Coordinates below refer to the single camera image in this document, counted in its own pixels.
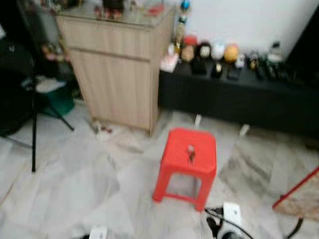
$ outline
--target cabinet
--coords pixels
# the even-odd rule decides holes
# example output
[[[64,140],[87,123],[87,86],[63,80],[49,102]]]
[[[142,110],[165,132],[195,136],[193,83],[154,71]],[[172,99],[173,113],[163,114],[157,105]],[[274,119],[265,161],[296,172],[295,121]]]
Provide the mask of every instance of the cabinet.
[[[120,22],[96,20],[91,11],[87,4],[57,17],[91,117],[152,132],[174,7],[157,17],[124,13]]]

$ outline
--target black shelf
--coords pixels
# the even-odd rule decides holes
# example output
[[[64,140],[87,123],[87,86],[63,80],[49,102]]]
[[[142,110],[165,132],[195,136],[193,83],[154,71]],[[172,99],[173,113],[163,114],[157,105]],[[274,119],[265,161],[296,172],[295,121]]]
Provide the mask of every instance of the black shelf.
[[[247,68],[232,81],[227,64],[221,78],[212,79],[212,64],[206,62],[206,75],[193,75],[188,63],[161,71],[159,106],[319,138],[318,89],[260,81]]]

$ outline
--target floor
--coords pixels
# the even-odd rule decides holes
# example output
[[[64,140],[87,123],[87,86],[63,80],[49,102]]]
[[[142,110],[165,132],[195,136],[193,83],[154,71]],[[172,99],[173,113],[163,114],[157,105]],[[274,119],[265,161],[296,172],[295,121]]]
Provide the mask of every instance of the floor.
[[[29,149],[0,139],[0,238],[71,239],[95,224],[115,239],[210,239],[206,214],[174,199],[152,201],[167,134],[193,128],[194,116],[164,111],[152,137],[118,126],[98,141],[86,107],[78,103],[59,120],[40,115],[36,174]],[[240,204],[243,227],[256,239],[281,239],[297,218],[275,214],[271,205],[319,165],[318,152],[286,134],[203,118],[200,129],[217,140],[217,176],[207,206]],[[13,137],[26,143],[31,122]],[[192,194],[194,179],[175,175],[169,191]],[[318,239],[319,224],[306,221],[297,239]]]

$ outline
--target red plastic stool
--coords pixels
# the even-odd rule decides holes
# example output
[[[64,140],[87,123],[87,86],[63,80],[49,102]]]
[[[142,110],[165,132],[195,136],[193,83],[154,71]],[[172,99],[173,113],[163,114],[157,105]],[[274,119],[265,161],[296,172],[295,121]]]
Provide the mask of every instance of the red plastic stool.
[[[170,177],[181,173],[201,179],[197,199],[166,193]],[[164,196],[191,202],[203,211],[216,175],[216,140],[207,132],[175,128],[169,132],[153,199]]]

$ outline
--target cable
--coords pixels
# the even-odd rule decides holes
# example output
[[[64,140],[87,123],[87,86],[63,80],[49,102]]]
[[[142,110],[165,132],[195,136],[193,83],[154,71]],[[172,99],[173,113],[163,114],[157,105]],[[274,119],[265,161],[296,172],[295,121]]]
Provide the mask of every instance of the cable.
[[[299,218],[299,219],[298,219],[297,225],[295,226],[295,228],[293,229],[293,231],[287,236],[287,239],[292,238],[293,235],[295,235],[295,234],[299,231],[301,225],[303,224],[303,221],[304,221],[303,218]]]
[[[233,225],[234,227],[238,228],[239,230],[241,230],[244,234],[246,234],[250,239],[254,239],[248,232],[246,232],[242,227],[240,227],[239,225],[225,219],[222,215],[215,213],[214,211],[212,211],[213,213],[209,212],[208,210],[211,210],[209,208],[205,208],[205,212],[207,212],[208,214],[210,214],[213,217],[219,218],[222,221],[225,221],[231,225]]]

